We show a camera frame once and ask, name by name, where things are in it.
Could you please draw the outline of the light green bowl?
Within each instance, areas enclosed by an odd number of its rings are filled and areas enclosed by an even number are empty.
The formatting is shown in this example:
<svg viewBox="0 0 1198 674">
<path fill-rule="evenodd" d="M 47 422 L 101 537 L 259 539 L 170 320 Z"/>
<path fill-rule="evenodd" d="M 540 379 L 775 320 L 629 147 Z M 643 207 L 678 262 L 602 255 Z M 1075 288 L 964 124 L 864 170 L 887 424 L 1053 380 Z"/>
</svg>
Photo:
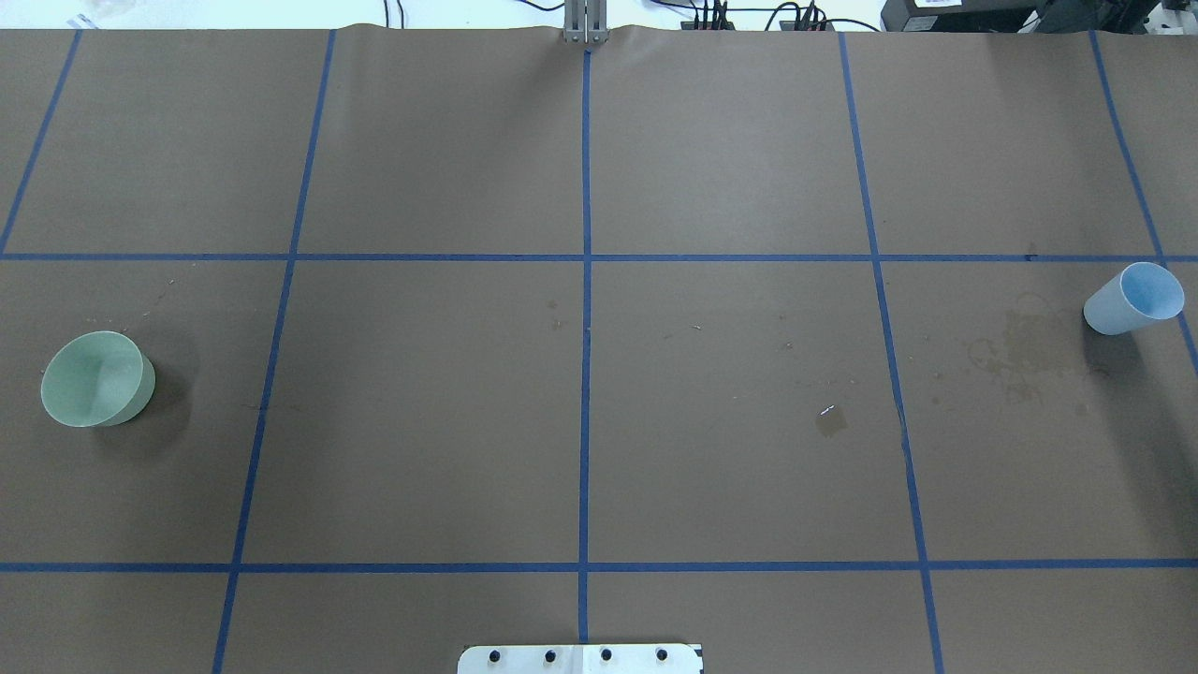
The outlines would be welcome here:
<svg viewBox="0 0 1198 674">
<path fill-rule="evenodd" d="M 123 425 L 146 408 L 153 393 L 153 363 L 116 330 L 74 338 L 47 364 L 41 379 L 43 409 L 71 429 Z"/>
</svg>

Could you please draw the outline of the light blue cup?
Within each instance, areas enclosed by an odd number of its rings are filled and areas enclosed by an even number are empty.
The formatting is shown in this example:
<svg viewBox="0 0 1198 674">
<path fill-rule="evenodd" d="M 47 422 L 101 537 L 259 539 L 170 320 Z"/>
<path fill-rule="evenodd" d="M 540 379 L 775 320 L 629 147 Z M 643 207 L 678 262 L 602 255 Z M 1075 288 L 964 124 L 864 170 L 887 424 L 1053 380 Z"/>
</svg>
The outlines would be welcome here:
<svg viewBox="0 0 1198 674">
<path fill-rule="evenodd" d="M 1100 334 L 1117 336 L 1176 318 L 1184 310 L 1184 286 L 1170 271 L 1156 263 L 1126 266 L 1100 286 L 1083 306 L 1087 324 Z"/>
</svg>

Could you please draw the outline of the black orange usb hub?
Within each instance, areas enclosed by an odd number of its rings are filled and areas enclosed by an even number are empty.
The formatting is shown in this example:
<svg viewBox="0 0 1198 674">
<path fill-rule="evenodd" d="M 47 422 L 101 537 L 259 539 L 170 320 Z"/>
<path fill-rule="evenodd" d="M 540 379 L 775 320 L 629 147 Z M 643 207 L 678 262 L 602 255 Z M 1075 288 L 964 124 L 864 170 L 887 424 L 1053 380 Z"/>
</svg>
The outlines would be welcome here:
<svg viewBox="0 0 1198 674">
<path fill-rule="evenodd" d="M 728 17 L 726 8 L 698 8 L 692 17 L 679 25 L 683 31 L 736 31 L 736 22 Z"/>
</svg>

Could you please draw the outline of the black box with label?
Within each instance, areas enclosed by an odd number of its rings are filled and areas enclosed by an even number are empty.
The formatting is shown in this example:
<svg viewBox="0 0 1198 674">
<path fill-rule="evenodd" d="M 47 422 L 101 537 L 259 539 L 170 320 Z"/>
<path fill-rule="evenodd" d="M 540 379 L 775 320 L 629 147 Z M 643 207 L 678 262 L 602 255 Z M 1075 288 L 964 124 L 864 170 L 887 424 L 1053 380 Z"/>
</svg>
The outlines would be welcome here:
<svg viewBox="0 0 1198 674">
<path fill-rule="evenodd" d="M 1039 1 L 884 1 L 889 34 L 1018 34 Z"/>
</svg>

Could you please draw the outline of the aluminium frame post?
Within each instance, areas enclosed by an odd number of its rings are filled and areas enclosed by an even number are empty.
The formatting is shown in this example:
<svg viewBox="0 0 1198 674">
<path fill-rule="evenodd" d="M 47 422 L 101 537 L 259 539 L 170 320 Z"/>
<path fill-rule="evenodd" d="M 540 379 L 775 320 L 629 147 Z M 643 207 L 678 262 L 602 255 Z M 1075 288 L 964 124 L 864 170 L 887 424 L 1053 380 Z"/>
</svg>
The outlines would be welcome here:
<svg viewBox="0 0 1198 674">
<path fill-rule="evenodd" d="M 607 42 L 607 0 L 563 1 L 563 41 L 565 44 L 598 45 Z"/>
</svg>

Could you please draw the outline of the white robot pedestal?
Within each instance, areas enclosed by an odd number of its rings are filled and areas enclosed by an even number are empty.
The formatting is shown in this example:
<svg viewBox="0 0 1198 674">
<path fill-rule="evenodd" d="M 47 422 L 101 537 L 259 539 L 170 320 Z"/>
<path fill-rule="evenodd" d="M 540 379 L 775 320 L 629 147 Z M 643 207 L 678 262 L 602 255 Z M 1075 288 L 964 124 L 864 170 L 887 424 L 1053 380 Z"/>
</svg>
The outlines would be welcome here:
<svg viewBox="0 0 1198 674">
<path fill-rule="evenodd" d="M 462 650 L 458 673 L 703 673 L 700 645 L 616 643 L 479 645 Z"/>
</svg>

